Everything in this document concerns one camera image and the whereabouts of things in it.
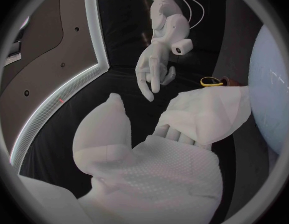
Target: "yellow ring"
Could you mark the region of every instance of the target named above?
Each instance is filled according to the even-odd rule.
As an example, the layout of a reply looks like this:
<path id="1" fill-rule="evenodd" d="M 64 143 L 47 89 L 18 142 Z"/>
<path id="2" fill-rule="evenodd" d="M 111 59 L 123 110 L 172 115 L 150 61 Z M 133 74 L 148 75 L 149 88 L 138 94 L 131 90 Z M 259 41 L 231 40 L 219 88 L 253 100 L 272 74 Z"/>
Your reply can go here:
<path id="1" fill-rule="evenodd" d="M 203 77 L 203 78 L 200 80 L 200 83 L 201 83 L 201 85 L 204 86 L 204 87 L 208 87 L 208 86 L 223 86 L 223 83 L 218 83 L 218 84 L 205 84 L 205 83 L 202 82 L 202 80 L 205 79 L 205 78 L 211 78 L 211 79 L 214 79 L 214 80 L 217 80 L 218 82 L 220 82 L 219 79 L 214 78 L 214 77 L 210 77 L 210 76 L 208 76 L 208 77 Z"/>

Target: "white cable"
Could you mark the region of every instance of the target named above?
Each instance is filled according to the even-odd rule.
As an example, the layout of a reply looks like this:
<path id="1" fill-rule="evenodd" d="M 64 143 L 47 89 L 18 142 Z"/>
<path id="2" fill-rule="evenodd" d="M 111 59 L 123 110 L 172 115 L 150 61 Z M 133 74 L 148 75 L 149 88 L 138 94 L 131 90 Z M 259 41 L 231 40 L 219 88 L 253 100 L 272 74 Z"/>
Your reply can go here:
<path id="1" fill-rule="evenodd" d="M 189 4 L 185 0 L 183 0 L 183 1 L 188 5 L 188 7 L 190 9 L 190 18 L 189 18 L 189 22 L 190 22 L 190 20 L 192 18 L 192 9 L 191 9 Z M 192 29 L 193 27 L 197 26 L 202 21 L 202 19 L 204 18 L 204 7 L 199 2 L 197 2 L 196 0 L 192 0 L 192 1 L 196 2 L 202 8 L 202 17 L 194 26 L 190 27 L 190 29 Z"/>

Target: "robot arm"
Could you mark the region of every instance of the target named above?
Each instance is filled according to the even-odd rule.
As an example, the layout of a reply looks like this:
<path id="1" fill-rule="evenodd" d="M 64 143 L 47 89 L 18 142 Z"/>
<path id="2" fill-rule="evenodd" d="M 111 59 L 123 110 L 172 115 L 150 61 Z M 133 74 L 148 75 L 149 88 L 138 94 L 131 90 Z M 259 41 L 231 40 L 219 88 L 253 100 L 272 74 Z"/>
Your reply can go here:
<path id="1" fill-rule="evenodd" d="M 175 1 L 153 1 L 152 43 L 141 54 L 135 70 L 138 86 L 150 102 L 154 99 L 153 93 L 159 92 L 160 84 L 165 86 L 175 78 L 174 67 L 171 67 L 167 74 L 170 50 L 176 55 L 185 55 L 193 48 L 192 41 L 186 39 L 190 32 L 189 23 Z M 147 82 L 151 83 L 153 93 Z"/>

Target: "yellow object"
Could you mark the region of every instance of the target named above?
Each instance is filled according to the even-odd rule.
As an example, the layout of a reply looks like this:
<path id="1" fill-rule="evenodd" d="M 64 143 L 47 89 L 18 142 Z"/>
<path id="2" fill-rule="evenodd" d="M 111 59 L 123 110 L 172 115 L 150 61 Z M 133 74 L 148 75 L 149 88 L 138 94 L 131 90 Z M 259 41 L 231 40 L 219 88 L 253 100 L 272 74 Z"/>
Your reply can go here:
<path id="1" fill-rule="evenodd" d="M 203 79 L 206 79 L 206 78 L 216 80 L 216 81 L 218 81 L 219 83 L 218 83 L 218 84 L 205 84 L 205 83 L 203 83 L 202 80 L 203 80 Z M 223 86 L 223 83 L 222 83 L 219 79 L 214 78 L 214 77 L 209 77 L 209 76 L 202 78 L 202 79 L 200 80 L 200 83 L 201 83 L 201 85 L 204 86 L 204 87 L 208 87 L 208 86 Z"/>

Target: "textured white fabric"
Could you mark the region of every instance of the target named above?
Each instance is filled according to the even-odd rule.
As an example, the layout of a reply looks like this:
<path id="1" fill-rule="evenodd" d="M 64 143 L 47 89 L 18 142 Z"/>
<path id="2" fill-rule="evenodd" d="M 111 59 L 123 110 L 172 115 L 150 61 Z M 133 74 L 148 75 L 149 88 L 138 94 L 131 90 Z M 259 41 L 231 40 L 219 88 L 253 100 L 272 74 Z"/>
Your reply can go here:
<path id="1" fill-rule="evenodd" d="M 226 138 L 251 114 L 248 86 L 205 87 L 172 99 L 158 126 L 168 124 L 201 145 Z"/>
<path id="2" fill-rule="evenodd" d="M 80 170 L 93 176 L 92 190 L 79 199 L 85 212 L 94 222 L 92 210 L 99 205 L 118 223 L 209 223 L 222 196 L 217 156 L 153 135 L 131 149 L 127 119 L 120 97 L 111 94 L 77 130 L 74 161 Z M 120 122 L 128 128 L 117 127 Z M 93 131 L 92 127 L 108 132 Z M 117 142 L 114 134 L 119 135 Z M 106 158 L 108 148 L 116 145 L 125 151 L 116 155 L 117 149 L 112 148 L 112 158 Z"/>

